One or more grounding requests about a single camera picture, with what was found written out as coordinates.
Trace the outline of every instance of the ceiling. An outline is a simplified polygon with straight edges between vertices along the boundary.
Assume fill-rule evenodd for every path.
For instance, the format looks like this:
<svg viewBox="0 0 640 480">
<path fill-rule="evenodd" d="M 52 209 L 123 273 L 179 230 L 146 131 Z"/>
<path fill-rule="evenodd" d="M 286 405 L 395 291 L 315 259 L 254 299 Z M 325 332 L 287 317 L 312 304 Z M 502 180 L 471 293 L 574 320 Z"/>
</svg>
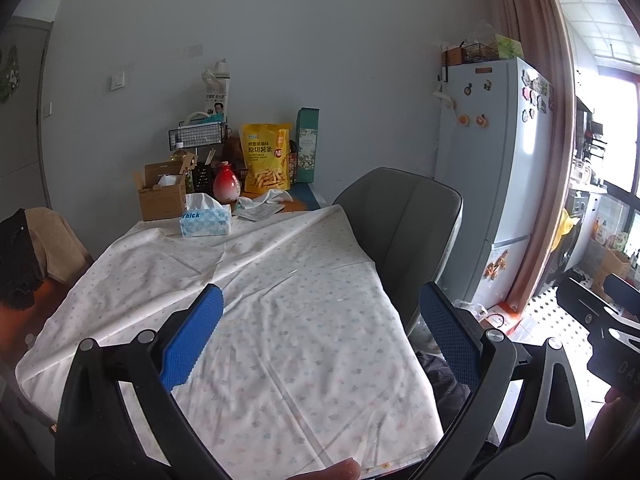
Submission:
<svg viewBox="0 0 640 480">
<path fill-rule="evenodd" d="M 640 72 L 640 36 L 617 0 L 560 0 L 598 64 Z"/>
</svg>

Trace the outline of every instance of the blue gripper pad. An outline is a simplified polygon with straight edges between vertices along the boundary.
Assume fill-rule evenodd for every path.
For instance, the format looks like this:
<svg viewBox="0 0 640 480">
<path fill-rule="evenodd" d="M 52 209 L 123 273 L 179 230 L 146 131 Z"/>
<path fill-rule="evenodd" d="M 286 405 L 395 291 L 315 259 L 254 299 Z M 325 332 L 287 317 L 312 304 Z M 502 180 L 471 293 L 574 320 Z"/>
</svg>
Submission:
<svg viewBox="0 0 640 480">
<path fill-rule="evenodd" d="M 207 285 L 190 306 L 190 313 L 162 354 L 162 386 L 170 392 L 184 384 L 222 317 L 222 291 Z"/>
<path fill-rule="evenodd" d="M 433 334 L 453 375 L 474 391 L 480 383 L 480 348 L 468 326 L 459 317 L 435 283 L 427 283 L 420 292 L 420 313 Z"/>
</svg>

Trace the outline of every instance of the red vase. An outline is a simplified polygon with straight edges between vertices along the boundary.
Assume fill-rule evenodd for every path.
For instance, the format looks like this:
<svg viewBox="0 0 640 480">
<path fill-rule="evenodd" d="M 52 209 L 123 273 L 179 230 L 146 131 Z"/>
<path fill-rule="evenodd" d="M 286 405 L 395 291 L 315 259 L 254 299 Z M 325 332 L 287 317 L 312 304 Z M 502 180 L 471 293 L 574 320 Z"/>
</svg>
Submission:
<svg viewBox="0 0 640 480">
<path fill-rule="evenodd" d="M 213 196 L 221 204 L 231 204 L 240 196 L 240 181 L 228 162 L 223 162 L 220 172 L 213 181 Z"/>
</svg>

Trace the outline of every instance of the green box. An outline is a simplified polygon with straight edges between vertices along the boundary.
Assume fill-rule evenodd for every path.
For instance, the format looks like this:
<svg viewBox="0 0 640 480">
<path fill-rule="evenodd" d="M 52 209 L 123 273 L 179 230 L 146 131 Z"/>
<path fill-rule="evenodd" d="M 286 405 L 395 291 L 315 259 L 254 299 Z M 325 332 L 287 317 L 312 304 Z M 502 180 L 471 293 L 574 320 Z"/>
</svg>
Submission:
<svg viewBox="0 0 640 480">
<path fill-rule="evenodd" d="M 298 173 L 296 182 L 314 181 L 316 170 L 316 142 L 318 140 L 318 108 L 300 108 L 296 123 L 298 145 Z"/>
</svg>

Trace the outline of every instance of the gray door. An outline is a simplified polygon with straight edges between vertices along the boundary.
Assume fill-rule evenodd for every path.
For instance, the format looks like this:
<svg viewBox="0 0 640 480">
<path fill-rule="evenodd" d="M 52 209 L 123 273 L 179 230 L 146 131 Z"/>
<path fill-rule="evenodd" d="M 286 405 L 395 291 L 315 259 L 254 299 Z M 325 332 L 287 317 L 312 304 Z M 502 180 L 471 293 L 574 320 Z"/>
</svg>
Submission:
<svg viewBox="0 0 640 480">
<path fill-rule="evenodd" d="M 51 24 L 12 18 L 0 32 L 0 220 L 48 205 L 38 130 Z"/>
</svg>

